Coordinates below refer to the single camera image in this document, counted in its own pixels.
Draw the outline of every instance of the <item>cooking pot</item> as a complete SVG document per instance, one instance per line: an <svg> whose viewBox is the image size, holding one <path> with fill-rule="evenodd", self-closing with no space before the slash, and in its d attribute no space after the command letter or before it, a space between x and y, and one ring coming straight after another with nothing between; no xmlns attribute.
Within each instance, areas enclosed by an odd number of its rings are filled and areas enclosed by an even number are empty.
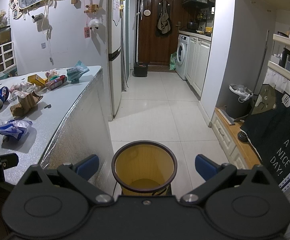
<svg viewBox="0 0 290 240"><path fill-rule="evenodd" d="M187 23L187 29L189 29L189 30L197 30L198 29L198 24L197 23L188 22Z"/></svg>

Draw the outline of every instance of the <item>speech bubble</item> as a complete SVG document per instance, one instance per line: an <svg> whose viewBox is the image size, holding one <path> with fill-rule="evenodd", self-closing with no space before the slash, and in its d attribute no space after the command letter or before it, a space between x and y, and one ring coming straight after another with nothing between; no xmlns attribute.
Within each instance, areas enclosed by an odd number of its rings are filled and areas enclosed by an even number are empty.
<svg viewBox="0 0 290 240"><path fill-rule="evenodd" d="M281 102L284 104L285 107L290 107L290 97L289 95L283 95Z"/></svg>

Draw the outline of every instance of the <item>screw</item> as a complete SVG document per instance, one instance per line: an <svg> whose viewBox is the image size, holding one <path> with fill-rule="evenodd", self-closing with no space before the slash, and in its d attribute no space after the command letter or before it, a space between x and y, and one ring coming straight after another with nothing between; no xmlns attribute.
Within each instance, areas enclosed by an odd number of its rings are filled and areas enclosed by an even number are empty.
<svg viewBox="0 0 290 240"><path fill-rule="evenodd" d="M150 205L152 202L150 200L144 200L143 201L143 205L148 206Z"/></svg>
<svg viewBox="0 0 290 240"><path fill-rule="evenodd" d="M100 194L97 195L95 199L98 203L108 203L112 200L112 197L107 194Z"/></svg>
<svg viewBox="0 0 290 240"><path fill-rule="evenodd" d="M195 194L186 194L182 198L184 201L190 202L190 203L196 202L198 200L198 196Z"/></svg>

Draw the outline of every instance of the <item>green bag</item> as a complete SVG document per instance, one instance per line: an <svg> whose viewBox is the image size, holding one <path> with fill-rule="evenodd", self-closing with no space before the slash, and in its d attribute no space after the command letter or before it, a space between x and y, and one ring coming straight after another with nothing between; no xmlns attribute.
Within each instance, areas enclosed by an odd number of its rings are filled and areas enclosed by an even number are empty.
<svg viewBox="0 0 290 240"><path fill-rule="evenodd" d="M169 70L175 70L176 68L176 57L177 57L177 52L174 52L171 54L171 60L169 62Z"/></svg>

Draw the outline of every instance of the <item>washing machine door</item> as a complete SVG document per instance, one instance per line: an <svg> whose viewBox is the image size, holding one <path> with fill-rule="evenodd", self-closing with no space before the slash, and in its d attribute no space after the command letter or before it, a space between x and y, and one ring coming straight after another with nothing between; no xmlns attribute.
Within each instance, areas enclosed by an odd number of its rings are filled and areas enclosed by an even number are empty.
<svg viewBox="0 0 290 240"><path fill-rule="evenodd" d="M180 42L178 43L177 48L177 62L179 65L182 65L185 59L185 45L184 43Z"/></svg>

